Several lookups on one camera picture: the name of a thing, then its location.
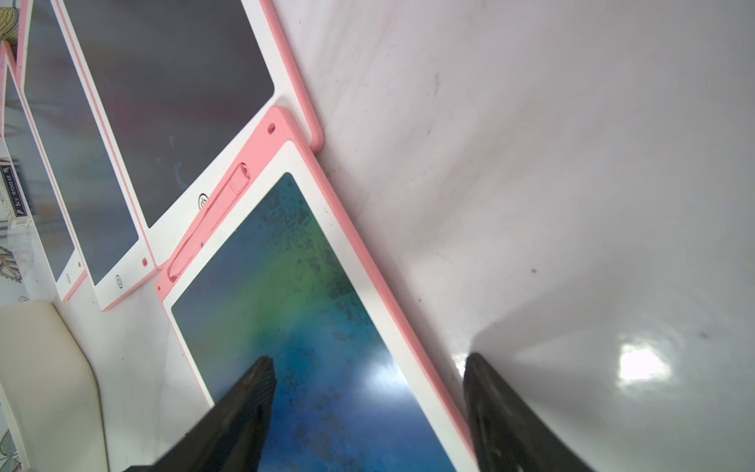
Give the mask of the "cream plastic storage box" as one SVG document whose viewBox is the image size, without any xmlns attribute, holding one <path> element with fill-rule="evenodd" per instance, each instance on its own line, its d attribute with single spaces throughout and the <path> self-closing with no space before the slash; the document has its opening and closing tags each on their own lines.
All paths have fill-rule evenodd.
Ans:
<svg viewBox="0 0 755 472">
<path fill-rule="evenodd" d="M 24 471 L 107 471 L 98 383 L 48 301 L 1 309 L 1 409 Z"/>
</svg>

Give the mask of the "pink writing tablet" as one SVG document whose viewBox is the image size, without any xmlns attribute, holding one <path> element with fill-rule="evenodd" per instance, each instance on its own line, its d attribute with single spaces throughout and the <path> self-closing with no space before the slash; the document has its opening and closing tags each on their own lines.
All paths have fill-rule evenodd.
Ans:
<svg viewBox="0 0 755 472">
<path fill-rule="evenodd" d="M 22 10 L 18 77 L 94 295 L 108 311 L 155 264 L 52 2 L 26 1 Z"/>
<path fill-rule="evenodd" d="M 324 132 L 269 1 L 59 1 L 157 265 L 273 106 Z"/>
<path fill-rule="evenodd" d="M 1 43 L 1 136 L 13 165 L 21 201 L 31 217 L 58 298 L 66 302 L 86 278 L 47 170 L 31 112 L 18 80 L 11 46 Z"/>
</svg>

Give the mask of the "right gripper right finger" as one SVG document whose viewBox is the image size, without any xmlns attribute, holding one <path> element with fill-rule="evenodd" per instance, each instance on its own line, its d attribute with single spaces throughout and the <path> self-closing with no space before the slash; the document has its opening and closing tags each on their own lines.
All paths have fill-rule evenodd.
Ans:
<svg viewBox="0 0 755 472">
<path fill-rule="evenodd" d="M 589 471 L 479 353 L 466 359 L 464 398 L 482 471 Z"/>
</svg>

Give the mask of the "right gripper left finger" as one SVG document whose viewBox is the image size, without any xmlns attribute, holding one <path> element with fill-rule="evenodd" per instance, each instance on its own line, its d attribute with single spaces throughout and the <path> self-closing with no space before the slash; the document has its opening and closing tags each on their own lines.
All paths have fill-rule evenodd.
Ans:
<svg viewBox="0 0 755 472">
<path fill-rule="evenodd" d="M 131 471 L 257 471 L 267 441 L 276 377 L 261 356 L 225 397 L 153 465 Z"/>
</svg>

